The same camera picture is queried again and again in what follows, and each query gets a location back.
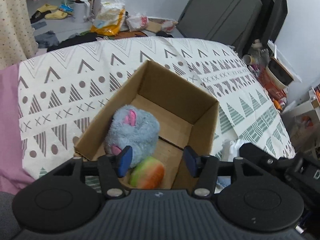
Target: multicolored plush toy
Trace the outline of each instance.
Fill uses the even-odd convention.
[[[164,165],[152,156],[135,167],[130,177],[130,185],[140,189],[157,188],[164,177]]]
[[[132,162],[135,167],[139,162],[153,154],[160,124],[149,112],[126,105],[118,109],[105,139],[106,153],[119,155],[127,145],[132,147]]]

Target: fluffy gray toy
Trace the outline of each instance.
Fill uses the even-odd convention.
[[[118,155],[127,145],[132,147],[134,168],[153,154],[158,141],[160,125],[149,112],[126,105],[118,109],[105,139],[105,152]]]

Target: curtain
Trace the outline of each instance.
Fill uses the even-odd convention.
[[[0,0],[0,70],[33,57],[37,50],[26,0]]]

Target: bed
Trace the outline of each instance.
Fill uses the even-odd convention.
[[[34,179],[73,156],[90,121],[145,60],[154,60],[220,103],[211,154],[243,138],[269,154],[292,158],[280,115],[228,46],[200,39],[140,37],[58,49],[20,63],[22,165]]]

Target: red plastic basket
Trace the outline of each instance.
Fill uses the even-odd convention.
[[[283,90],[279,90],[276,87],[265,69],[258,77],[258,81],[275,100],[280,100],[281,98],[287,97],[286,93]]]

